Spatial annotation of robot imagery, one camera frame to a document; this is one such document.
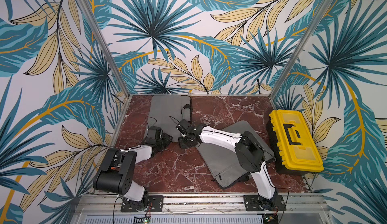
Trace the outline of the grey zippered laptop bag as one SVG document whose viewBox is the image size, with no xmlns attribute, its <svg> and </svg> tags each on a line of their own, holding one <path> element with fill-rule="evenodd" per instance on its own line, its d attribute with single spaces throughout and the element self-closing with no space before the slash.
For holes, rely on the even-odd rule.
<svg viewBox="0 0 387 224">
<path fill-rule="evenodd" d="M 155 95 L 151 99 L 149 116 L 150 127 L 160 127 L 163 132 L 178 142 L 181 133 L 176 129 L 177 124 L 185 119 L 192 121 L 192 99 L 186 95 Z"/>
</svg>

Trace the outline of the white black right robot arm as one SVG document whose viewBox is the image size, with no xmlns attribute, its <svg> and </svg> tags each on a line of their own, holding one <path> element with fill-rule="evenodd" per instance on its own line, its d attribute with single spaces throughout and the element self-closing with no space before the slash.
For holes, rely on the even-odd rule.
<svg viewBox="0 0 387 224">
<path fill-rule="evenodd" d="M 196 147 L 202 143 L 214 144 L 234 152 L 240 166 L 252 175 L 261 203 L 274 206 L 278 191 L 267 170 L 265 150 L 251 132 L 230 133 L 205 124 L 196 126 L 186 120 L 177 123 L 176 129 L 181 133 L 178 142 L 184 146 Z"/>
</svg>

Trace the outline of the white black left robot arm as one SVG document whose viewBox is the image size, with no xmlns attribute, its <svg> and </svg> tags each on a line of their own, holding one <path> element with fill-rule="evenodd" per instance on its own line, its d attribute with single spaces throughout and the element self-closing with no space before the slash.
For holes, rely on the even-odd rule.
<svg viewBox="0 0 387 224">
<path fill-rule="evenodd" d="M 141 145 L 127 150 L 115 147 L 109 149 L 93 180 L 93 188 L 129 201 L 143 201 L 146 189 L 133 180 L 135 166 L 162 152 L 172 140 L 172 136 L 163 133 L 155 139 L 148 137 Z"/>
</svg>

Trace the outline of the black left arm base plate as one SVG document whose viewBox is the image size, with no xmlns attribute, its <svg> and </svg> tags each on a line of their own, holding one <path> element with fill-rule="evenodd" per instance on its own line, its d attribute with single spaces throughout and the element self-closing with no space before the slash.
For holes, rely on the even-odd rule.
<svg viewBox="0 0 387 224">
<path fill-rule="evenodd" d="M 149 195 L 146 193 L 141 201 L 134 201 L 124 198 L 121 206 L 121 212 L 162 212 L 164 196 Z"/>
</svg>

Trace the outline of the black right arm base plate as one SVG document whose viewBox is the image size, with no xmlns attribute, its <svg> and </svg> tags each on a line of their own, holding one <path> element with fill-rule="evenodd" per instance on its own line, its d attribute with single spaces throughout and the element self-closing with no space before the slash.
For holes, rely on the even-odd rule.
<svg viewBox="0 0 387 224">
<path fill-rule="evenodd" d="M 282 195 L 274 194 L 271 199 L 266 199 L 258 194 L 244 195 L 244 206 L 246 211 L 285 211 L 286 205 Z"/>
</svg>

